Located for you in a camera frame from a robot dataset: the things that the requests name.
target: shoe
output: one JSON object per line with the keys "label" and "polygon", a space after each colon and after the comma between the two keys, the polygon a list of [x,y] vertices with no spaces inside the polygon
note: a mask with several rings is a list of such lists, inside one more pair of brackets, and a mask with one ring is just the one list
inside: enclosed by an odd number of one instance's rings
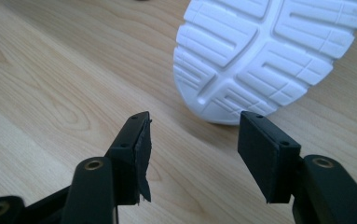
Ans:
{"label": "shoe", "polygon": [[323,80],[354,40],[357,0],[192,0],[177,34],[174,81],[189,109],[238,125]]}

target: shoe sole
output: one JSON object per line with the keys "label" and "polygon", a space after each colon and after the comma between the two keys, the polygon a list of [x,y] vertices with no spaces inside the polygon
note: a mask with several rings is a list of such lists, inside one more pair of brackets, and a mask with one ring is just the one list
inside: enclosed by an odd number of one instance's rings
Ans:
{"label": "shoe sole", "polygon": [[174,81],[189,109],[238,125],[303,96],[357,30],[357,0],[193,0],[177,34]]}

